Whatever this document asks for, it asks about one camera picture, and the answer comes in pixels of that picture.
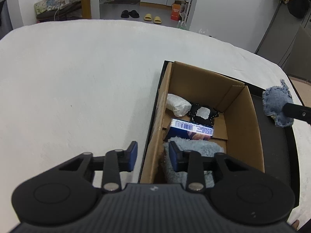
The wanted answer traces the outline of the person left hand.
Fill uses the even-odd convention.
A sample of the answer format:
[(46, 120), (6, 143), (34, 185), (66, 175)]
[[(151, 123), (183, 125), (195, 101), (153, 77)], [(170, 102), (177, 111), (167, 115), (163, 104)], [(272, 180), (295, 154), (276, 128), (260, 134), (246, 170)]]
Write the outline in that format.
[(298, 220), (298, 219), (295, 220), (295, 221), (291, 224), (291, 226), (297, 231), (297, 230), (298, 230), (298, 226), (299, 226), (299, 220)]

